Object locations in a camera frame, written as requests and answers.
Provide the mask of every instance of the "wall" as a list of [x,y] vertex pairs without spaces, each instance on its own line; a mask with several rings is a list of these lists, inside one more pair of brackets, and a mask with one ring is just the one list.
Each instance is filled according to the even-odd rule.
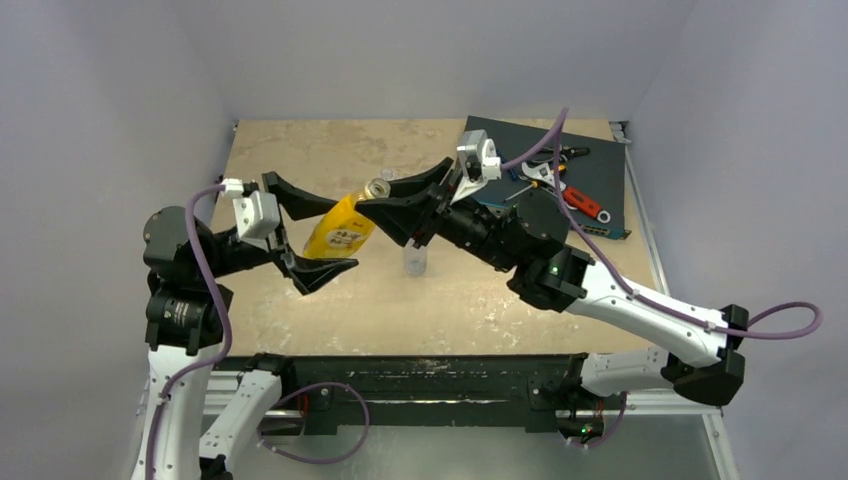
[[632,119],[672,292],[752,312],[809,299],[826,315],[812,337],[742,345],[726,423],[746,480],[848,477],[846,18],[839,0],[700,0]]
[[174,3],[239,118],[624,119],[695,0]]
[[229,118],[165,0],[0,8],[2,476],[120,478],[141,230],[220,173]]

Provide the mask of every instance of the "beige tabletop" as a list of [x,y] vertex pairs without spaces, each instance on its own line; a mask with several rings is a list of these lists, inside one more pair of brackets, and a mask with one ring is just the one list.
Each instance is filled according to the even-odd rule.
[[[511,121],[545,128],[552,123]],[[463,125],[458,119],[242,121],[225,176],[259,180],[273,170],[300,188],[338,199],[384,168],[403,177],[453,157]],[[606,120],[568,120],[564,130],[612,140]],[[627,188],[625,215],[633,233],[597,243],[625,276],[654,285]],[[292,245],[300,248],[318,220],[295,223],[284,215]],[[232,224],[232,205],[218,202],[213,229]],[[575,234],[567,243],[588,250]],[[597,320],[529,307],[507,289],[511,274],[495,272],[441,238],[430,243],[422,277],[407,276],[401,254],[375,230],[355,256],[358,267],[305,297],[273,265],[220,279],[235,292],[231,355],[617,352],[648,344]]]

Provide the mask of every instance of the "yellow bottle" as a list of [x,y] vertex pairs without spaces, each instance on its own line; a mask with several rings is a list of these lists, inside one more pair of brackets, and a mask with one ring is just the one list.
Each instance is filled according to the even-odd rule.
[[374,222],[360,215],[354,206],[360,200],[386,198],[391,186],[382,178],[375,178],[365,188],[339,200],[315,226],[303,249],[305,258],[347,258],[368,240],[374,231]]

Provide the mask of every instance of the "orange handle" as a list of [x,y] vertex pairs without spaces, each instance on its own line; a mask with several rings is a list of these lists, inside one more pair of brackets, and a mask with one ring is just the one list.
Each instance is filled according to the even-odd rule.
[[591,218],[597,218],[598,212],[601,211],[601,206],[598,205],[598,202],[587,197],[583,192],[574,187],[566,187],[565,191],[562,192],[562,198]]

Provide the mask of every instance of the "cable connector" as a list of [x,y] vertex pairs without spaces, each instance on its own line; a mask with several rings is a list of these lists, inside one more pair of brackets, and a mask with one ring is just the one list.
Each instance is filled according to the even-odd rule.
[[225,178],[221,185],[224,186],[222,195],[227,198],[241,198],[244,195],[244,182],[238,178]]

